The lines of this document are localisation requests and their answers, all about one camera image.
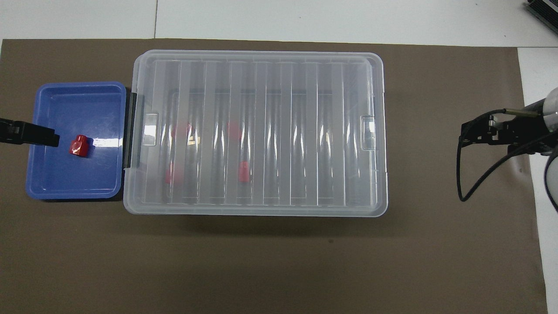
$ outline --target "white table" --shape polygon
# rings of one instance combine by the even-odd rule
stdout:
[[[0,1],[7,38],[204,38],[519,47],[525,104],[558,87],[558,35],[522,0]],[[558,314],[558,213],[531,157],[549,313]]]

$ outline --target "blue tray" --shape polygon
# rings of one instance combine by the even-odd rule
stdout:
[[[118,82],[45,84],[33,123],[60,135],[57,148],[31,145],[26,191],[37,199],[113,197],[122,181],[126,89]],[[89,138],[86,158],[68,153],[76,135]]]

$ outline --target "brown table surface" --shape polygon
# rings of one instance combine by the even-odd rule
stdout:
[[[28,148],[0,144],[1,313],[545,313],[528,160],[466,203],[460,125],[523,106],[506,47],[218,40],[4,40],[0,117],[45,83],[132,82],[149,49],[370,51],[384,61],[389,208],[380,218],[135,216],[121,201],[25,194]],[[466,148],[465,188],[504,147]]]

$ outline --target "clear plastic box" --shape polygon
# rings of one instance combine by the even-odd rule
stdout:
[[[372,53],[150,50],[134,64],[125,207],[380,216],[383,91]]]

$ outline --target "black ribbed object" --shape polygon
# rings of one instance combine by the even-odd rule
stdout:
[[[528,0],[527,9],[558,33],[558,0]]]

